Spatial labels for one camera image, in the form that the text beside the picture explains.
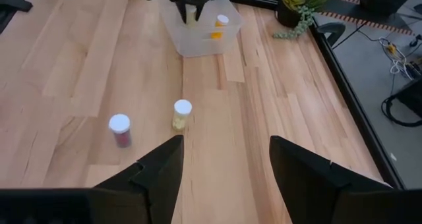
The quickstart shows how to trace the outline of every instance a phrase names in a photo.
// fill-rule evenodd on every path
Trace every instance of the orange object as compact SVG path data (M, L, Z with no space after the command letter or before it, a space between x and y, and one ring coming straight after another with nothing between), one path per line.
M219 14L217 16L217 21L216 21L216 27L224 27L227 26L229 24L229 18ZM211 38L212 39L221 39L221 37L223 36L223 32L213 32L211 33Z
M393 45L392 43L389 43L388 46L387 46L387 50L389 50L389 52L391 54L395 54L396 53L396 46Z

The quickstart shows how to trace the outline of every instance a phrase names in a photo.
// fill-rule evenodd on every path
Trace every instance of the yellow pill bottle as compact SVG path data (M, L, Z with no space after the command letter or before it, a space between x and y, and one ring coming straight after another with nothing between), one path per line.
M229 24L229 18L225 15L219 14L217 16L216 27L224 27ZM211 38L212 39L221 39L223 36L223 32L212 32Z
M174 104L174 116L173 116L173 129L176 131L182 131L186 127L186 121L188 116L191 114L192 104L185 100L180 99Z
M188 27L196 25L196 6L186 5L186 25Z

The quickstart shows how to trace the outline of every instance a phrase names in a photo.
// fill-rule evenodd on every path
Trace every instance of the plastic container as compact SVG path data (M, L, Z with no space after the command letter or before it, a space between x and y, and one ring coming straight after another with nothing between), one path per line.
M114 133L117 146L127 148L131 145L131 120L124 114L113 115L108 123L108 127Z
M186 25L194 27L196 25L196 6L186 5Z
M241 15L229 0L211 0L205 3L199 21L194 26L187 26L182 21L174 3L169 0L160 1L164 24L177 52L184 57L223 53L233 45L243 24ZM216 27L219 14L229 18L227 26ZM221 32L221 38L212 39L214 32Z
M191 114L192 104L185 100L180 99L174 103L174 116L173 116L173 129L182 131L186 127L186 121Z

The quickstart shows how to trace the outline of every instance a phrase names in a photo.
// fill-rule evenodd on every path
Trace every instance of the pill bottle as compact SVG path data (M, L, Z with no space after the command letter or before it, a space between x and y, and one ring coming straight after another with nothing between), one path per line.
M176 131L182 131L186 126L186 121L191 114L192 104L185 100L180 99L174 104L173 128Z
M113 115L108 123L108 127L114 134L117 146L127 148L131 145L131 120L127 115Z
M186 25L188 27L196 25L196 6L186 5Z
M224 27L229 24L229 18L225 15L219 14L217 16L216 27ZM223 36L223 32L212 32L211 38L212 39L221 39Z

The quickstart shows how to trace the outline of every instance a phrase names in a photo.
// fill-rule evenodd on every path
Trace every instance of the clear plastic bin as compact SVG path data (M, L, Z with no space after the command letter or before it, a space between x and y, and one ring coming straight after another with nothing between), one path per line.
M229 0L208 1L194 26L187 26L182 21L175 3L170 0L160 1L164 24L177 52L184 57L223 53L232 45L243 24L241 15ZM229 18L227 26L215 27L219 14ZM212 39L213 32L222 32L221 38Z

